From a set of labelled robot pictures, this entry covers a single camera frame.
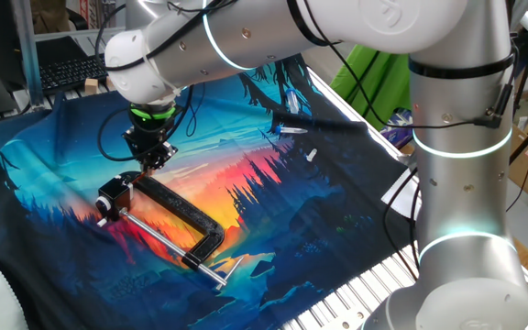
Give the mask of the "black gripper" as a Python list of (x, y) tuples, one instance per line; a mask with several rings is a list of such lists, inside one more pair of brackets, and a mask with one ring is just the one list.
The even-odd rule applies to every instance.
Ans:
[(168, 142), (172, 119), (146, 119), (134, 117), (132, 126), (123, 134), (123, 139), (144, 176), (157, 171), (176, 155), (178, 149)]

